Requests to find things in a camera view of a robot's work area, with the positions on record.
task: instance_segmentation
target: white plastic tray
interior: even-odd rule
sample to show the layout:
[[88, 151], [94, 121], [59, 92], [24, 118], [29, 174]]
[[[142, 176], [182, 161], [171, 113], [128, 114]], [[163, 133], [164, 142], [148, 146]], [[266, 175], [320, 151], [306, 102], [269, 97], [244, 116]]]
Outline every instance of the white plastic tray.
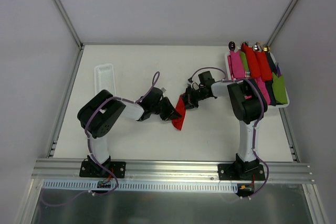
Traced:
[[95, 75], [95, 94], [98, 94], [103, 89], [106, 89], [114, 96], [117, 95], [114, 79], [114, 69], [111, 63], [98, 65], [94, 68]]
[[[276, 62], [275, 58], [274, 58], [274, 55], [272, 53], [270, 53], [270, 54], [271, 54], [273, 62]], [[230, 73], [230, 68], [229, 68], [229, 62], [228, 62], [228, 59], [227, 59], [229, 55], [230, 55], [230, 52], [227, 52], [225, 54], [225, 67], [226, 67], [226, 72], [227, 72], [228, 79], [232, 80], [231, 73]], [[275, 105], [275, 106], [269, 105], [268, 108], [269, 109], [279, 109], [279, 108], [285, 108], [285, 107], [287, 107], [289, 105], [289, 98], [288, 98], [287, 89], [286, 89], [286, 96], [287, 96], [287, 101], [288, 101], [287, 104], [280, 104], [280, 105]]]

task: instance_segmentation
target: purple cable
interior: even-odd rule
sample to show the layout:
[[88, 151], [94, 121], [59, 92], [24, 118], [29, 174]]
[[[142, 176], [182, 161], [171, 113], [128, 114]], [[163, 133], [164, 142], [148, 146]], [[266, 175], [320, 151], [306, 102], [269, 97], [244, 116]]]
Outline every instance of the purple cable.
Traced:
[[203, 69], [216, 69], [216, 70], [219, 70], [220, 72], [222, 72], [222, 73], [224, 74], [224, 78], [223, 78], [223, 79], [226, 79], [226, 72], [225, 72], [223, 69], [215, 68], [215, 67], [205, 67], [205, 68], [200, 68], [200, 69], [196, 70], [196, 71], [193, 73], [193, 75], [190, 77], [190, 79], [193, 79], [194, 75], [195, 75], [197, 72], [199, 72], [199, 71], [201, 71], [201, 70], [203, 70]]
[[139, 103], [141, 102], [143, 99], [145, 99], [145, 97], [152, 91], [152, 89], [154, 88], [155, 84], [157, 83], [158, 79], [160, 77], [160, 72], [157, 71], [154, 76], [153, 76], [153, 80], [152, 80], [152, 86], [148, 89], [147, 93], [144, 94], [142, 97], [140, 97], [139, 99], [137, 99], [135, 102], [132, 102], [131, 103]]
[[66, 206], [67, 204], [71, 203], [72, 201], [74, 201], [75, 199], [77, 199], [80, 195], [85, 194], [85, 193], [89, 193], [88, 191], [81, 191], [79, 194], [75, 195], [74, 198], [70, 199], [69, 201], [65, 202], [65, 203], [60, 203], [60, 204], [50, 204], [48, 202], [45, 202], [43, 199], [43, 192], [44, 190], [41, 190], [41, 195], [40, 195], [40, 201], [46, 205], [47, 207], [62, 207], [62, 206]]
[[260, 188], [258, 190], [256, 190], [252, 195], [256, 195], [257, 192], [259, 192], [267, 183], [268, 181], [268, 177], [269, 177], [269, 166], [267, 165], [267, 163], [265, 161], [263, 161], [259, 156], [258, 154], [255, 152], [255, 148], [256, 148], [256, 127], [258, 125], [258, 123], [260, 122], [260, 120], [263, 118], [264, 116], [264, 111], [265, 111], [265, 108], [264, 108], [264, 103], [263, 103], [263, 100], [258, 92], [258, 90], [256, 89], [256, 87], [254, 87], [254, 85], [252, 84], [252, 82], [248, 79], [245, 79], [245, 78], [242, 78], [242, 79], [237, 79], [237, 80], [224, 80], [222, 82], [237, 82], [237, 81], [243, 81], [245, 80], [250, 86], [251, 88], [253, 89], [254, 93], [256, 94], [256, 96], [258, 97], [258, 100], [260, 102], [260, 105], [261, 105], [261, 113], [260, 113], [260, 116], [258, 118], [258, 120], [255, 122], [254, 124], [254, 128], [253, 128], [253, 140], [252, 140], [252, 151], [253, 151], [253, 154], [256, 156], [256, 158], [261, 162], [263, 163], [265, 166], [266, 166], [266, 170], [267, 170], [267, 175], [266, 175], [266, 178], [265, 178], [265, 181], [264, 183], [260, 186]]

